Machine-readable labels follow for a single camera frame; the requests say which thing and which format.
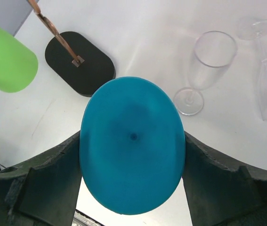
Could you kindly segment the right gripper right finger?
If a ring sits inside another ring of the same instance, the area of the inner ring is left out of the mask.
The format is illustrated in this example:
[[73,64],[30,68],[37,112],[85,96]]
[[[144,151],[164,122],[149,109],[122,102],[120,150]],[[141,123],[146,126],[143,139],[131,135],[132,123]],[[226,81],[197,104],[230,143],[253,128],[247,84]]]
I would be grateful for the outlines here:
[[267,170],[185,134],[183,185],[194,226],[267,226]]

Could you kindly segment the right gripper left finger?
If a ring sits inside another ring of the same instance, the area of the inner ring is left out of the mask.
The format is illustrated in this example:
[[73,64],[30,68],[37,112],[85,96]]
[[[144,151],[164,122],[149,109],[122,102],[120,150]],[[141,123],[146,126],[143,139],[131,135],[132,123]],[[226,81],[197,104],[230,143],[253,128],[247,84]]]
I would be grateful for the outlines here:
[[0,226],[70,226],[81,171],[77,132],[61,144],[0,169]]

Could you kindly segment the blue plastic wine glass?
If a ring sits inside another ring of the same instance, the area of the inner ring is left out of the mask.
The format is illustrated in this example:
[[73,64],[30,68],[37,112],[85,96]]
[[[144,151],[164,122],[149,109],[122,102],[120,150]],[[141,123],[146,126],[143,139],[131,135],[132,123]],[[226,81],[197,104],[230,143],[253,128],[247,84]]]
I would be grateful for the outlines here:
[[92,196],[123,215],[149,212],[176,190],[185,164],[185,134],[168,95],[152,82],[120,77],[89,100],[79,160]]

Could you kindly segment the green plastic wine glass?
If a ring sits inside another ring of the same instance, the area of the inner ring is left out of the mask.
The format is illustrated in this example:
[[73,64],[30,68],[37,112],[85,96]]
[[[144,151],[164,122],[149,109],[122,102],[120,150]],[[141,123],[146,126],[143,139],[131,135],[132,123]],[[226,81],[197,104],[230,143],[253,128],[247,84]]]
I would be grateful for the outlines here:
[[0,90],[7,93],[25,89],[38,71],[36,55],[0,28]]

